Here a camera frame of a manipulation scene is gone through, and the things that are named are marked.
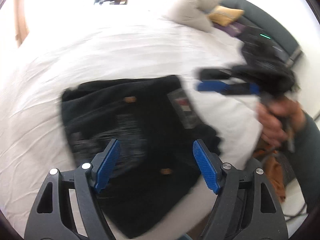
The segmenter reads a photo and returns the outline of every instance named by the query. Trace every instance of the hand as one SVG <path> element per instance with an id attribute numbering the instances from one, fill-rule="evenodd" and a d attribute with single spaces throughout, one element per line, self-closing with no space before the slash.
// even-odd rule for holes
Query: hand
<path id="1" fill-rule="evenodd" d="M 259 103 L 257 107 L 258 121 L 263 125 L 261 138 L 271 146 L 280 147 L 288 139 L 288 134 L 282 130 L 281 122 L 274 116 L 288 117 L 293 132 L 301 130 L 306 117 L 298 102 L 286 97 L 272 101 L 268 108 Z"/>

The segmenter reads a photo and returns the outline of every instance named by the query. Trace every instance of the dark gray headboard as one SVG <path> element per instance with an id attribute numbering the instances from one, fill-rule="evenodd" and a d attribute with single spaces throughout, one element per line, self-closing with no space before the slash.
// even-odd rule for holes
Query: dark gray headboard
<path id="1" fill-rule="evenodd" d="M 243 16 L 237 22 L 264 29 L 265 34 L 272 38 L 275 46 L 283 50 L 283 60 L 291 67 L 301 55 L 301 50 L 295 38 L 277 20 L 265 11 L 247 0 L 221 0 L 222 6 L 244 10 Z"/>

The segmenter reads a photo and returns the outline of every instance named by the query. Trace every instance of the black jacket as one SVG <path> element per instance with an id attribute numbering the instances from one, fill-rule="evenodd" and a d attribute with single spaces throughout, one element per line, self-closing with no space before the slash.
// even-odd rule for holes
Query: black jacket
<path id="1" fill-rule="evenodd" d="M 216 131 L 196 115 L 177 76 L 81 84 L 62 95 L 62 120 L 77 166 L 118 138 L 121 155 L 100 206 L 129 238 L 158 223 L 196 183 L 192 144 L 220 154 Z"/>

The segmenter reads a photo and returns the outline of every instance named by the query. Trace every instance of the white bed sheet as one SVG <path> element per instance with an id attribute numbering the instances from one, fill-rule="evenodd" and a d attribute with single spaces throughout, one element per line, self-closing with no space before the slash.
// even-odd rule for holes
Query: white bed sheet
<path id="1" fill-rule="evenodd" d="M 219 131 L 223 161 L 242 168 L 259 137 L 260 124 L 246 104 L 195 91 L 199 67 L 244 62 L 239 40 L 217 29 L 204 33 L 155 19 L 152 13 L 130 6 L 115 8 L 108 9 L 107 15 L 92 14 L 94 24 L 83 17 L 82 24 L 75 26 L 78 19 L 73 18 L 60 27 L 57 23 L 46 37 L 41 31 L 31 33 L 20 49 L 12 77 L 1 90 L 0 209 L 22 236 L 48 171 L 75 168 L 60 119 L 60 95 L 68 87 L 93 80 L 177 74 L 198 114 Z M 35 57 L 39 51 L 43 54 Z M 190 194 L 137 239 L 174 240 L 210 212 L 214 201 L 215 195 L 200 178 Z M 79 214 L 75 219 L 80 224 Z M 125 239 L 111 228 L 117 239 Z"/>

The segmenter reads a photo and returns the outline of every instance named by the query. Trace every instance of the green light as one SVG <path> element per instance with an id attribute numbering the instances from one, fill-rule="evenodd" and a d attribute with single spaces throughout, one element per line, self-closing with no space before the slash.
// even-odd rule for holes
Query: green light
<path id="1" fill-rule="evenodd" d="M 260 34 L 261 36 L 265 37 L 265 38 L 268 38 L 268 39 L 271 39 L 270 37 L 266 36 L 266 35 L 263 35 L 263 34 Z"/>

